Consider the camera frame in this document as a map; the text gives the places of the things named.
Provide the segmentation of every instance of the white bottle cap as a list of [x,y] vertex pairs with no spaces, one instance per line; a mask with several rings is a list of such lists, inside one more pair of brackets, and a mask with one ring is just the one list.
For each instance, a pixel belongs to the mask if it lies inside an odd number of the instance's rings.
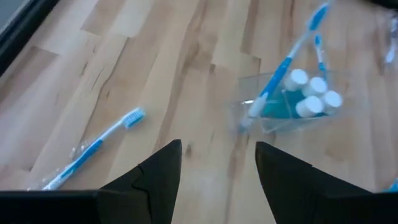
[[296,112],[302,118],[310,118],[324,109],[321,99],[316,96],[309,96],[296,105]]
[[313,77],[303,88],[304,96],[320,96],[328,91],[328,85],[320,77]]
[[335,91],[328,91],[321,97],[321,100],[325,104],[326,114],[333,114],[343,105],[343,98]]
[[302,69],[293,70],[284,80],[285,88],[288,91],[295,91],[308,83],[308,75]]

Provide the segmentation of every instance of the clear plastic container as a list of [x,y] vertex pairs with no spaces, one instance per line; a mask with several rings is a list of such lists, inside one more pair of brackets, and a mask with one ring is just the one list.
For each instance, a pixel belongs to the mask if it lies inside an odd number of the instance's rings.
[[[309,78],[326,77],[328,89],[339,93],[343,98],[343,105],[332,114],[318,114],[311,118],[300,118],[295,113],[295,104],[300,100],[299,93],[284,89],[283,81],[277,90],[269,97],[262,114],[254,118],[251,131],[261,130],[264,134],[274,131],[287,132],[304,128],[325,125],[331,119],[350,114],[360,107],[357,99],[356,83],[348,73],[327,71],[306,71]],[[273,73],[263,73],[251,77],[240,78],[233,95],[233,102],[229,106],[229,123],[233,130],[237,130],[240,120],[246,114],[254,99],[266,86]]]

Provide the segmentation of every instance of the light wood floor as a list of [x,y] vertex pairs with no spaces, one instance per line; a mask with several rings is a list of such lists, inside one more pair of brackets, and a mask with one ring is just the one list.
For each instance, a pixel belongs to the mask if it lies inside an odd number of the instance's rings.
[[[273,71],[319,0],[61,0],[0,79],[0,189],[26,189],[70,162],[129,110],[63,189],[98,188],[173,139],[183,142],[174,223],[274,223],[254,162],[234,142],[226,104],[239,77]],[[368,190],[398,176],[398,74],[386,74],[387,12],[336,0],[322,32],[331,68],[369,105],[326,128],[262,140]],[[295,68],[316,69],[312,46]]]

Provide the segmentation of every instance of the plastic wrapper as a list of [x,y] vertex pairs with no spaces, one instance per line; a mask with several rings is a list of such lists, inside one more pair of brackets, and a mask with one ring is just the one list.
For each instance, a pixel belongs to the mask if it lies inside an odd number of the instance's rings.
[[66,171],[79,157],[81,157],[94,141],[95,139],[92,141],[83,141],[79,146],[73,147],[69,155],[70,163],[67,166],[49,171],[49,174],[47,174],[43,179],[36,181],[27,190],[54,190],[50,188],[51,185],[61,186],[67,180],[67,178],[57,181],[57,177]]
[[[255,122],[248,130],[249,133],[261,132],[262,134],[269,134],[319,127],[326,125],[331,120],[352,114],[353,111],[358,111],[361,107],[366,107],[366,105],[362,104],[358,96],[356,82],[349,73],[334,71],[326,71],[326,73],[320,71],[306,72],[309,78],[327,77],[328,89],[339,93],[343,97],[343,106],[330,115],[320,114],[311,118],[298,118],[293,113],[296,99],[293,99],[284,90],[284,81],[282,80],[275,93],[268,98],[266,103],[266,108],[271,107],[272,109],[272,105],[274,105],[273,107],[276,109],[266,112],[267,116],[253,118]],[[229,105],[229,125],[233,133],[238,133],[241,119],[247,113],[259,92],[269,82],[272,75],[273,73],[264,73],[238,80],[233,94],[233,102]]]

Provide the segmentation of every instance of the toothbrush handle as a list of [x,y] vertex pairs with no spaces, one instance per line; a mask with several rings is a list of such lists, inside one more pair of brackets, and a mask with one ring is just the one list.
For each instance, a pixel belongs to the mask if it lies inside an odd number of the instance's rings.
[[274,75],[272,76],[271,80],[269,80],[267,86],[262,90],[259,96],[263,96],[266,93],[268,93],[269,96],[273,94],[273,92],[279,85],[280,81],[285,76],[287,70],[289,69],[292,60],[293,59],[290,57],[285,58],[285,60],[279,65]]
[[269,80],[266,87],[260,93],[260,95],[254,100],[253,104],[250,106],[247,114],[241,120],[241,125],[239,127],[240,132],[244,132],[247,127],[249,127],[252,122],[253,118],[260,115],[260,112],[266,105],[266,101],[268,96],[273,94],[277,86],[279,85],[280,81],[285,76],[287,70],[289,69],[290,64],[292,63],[292,58],[287,57],[285,60],[279,65],[278,69],[275,71],[274,75],[272,76],[271,80]]
[[42,190],[56,190],[58,189],[69,177],[81,167],[102,145],[103,141],[97,139],[93,142],[87,150],[79,156],[79,158],[67,166],[67,168],[57,175],[50,183],[48,183]]

